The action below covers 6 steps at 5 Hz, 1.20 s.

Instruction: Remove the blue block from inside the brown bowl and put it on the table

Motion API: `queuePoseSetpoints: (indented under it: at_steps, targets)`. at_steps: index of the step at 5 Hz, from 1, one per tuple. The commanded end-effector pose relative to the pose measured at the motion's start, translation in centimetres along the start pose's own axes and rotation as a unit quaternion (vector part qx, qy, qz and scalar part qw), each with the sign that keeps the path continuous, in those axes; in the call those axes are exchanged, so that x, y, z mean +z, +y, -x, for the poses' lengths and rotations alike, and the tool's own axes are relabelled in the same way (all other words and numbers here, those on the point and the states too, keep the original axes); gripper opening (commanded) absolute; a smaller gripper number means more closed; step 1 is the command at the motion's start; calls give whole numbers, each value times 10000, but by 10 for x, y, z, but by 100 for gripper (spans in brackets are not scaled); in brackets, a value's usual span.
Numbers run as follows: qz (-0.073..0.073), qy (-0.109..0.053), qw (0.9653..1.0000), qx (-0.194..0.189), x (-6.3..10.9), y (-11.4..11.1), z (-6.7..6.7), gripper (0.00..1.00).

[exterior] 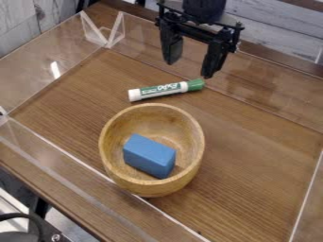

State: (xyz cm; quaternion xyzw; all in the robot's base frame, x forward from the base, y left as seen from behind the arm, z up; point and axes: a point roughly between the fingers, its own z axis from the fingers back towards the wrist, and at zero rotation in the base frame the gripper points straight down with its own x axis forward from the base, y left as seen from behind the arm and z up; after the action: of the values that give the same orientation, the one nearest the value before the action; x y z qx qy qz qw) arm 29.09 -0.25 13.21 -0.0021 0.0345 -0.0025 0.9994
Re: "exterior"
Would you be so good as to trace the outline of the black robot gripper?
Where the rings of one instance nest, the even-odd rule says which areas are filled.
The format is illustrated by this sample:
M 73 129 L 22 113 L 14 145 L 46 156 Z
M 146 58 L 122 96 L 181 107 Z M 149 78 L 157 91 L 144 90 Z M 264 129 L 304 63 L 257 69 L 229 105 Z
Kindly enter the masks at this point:
M 160 31 L 162 59 L 168 65 L 182 53 L 182 36 L 208 44 L 200 75 L 210 78 L 228 52 L 237 50 L 242 23 L 224 13 L 226 0 L 157 0 L 154 24 Z

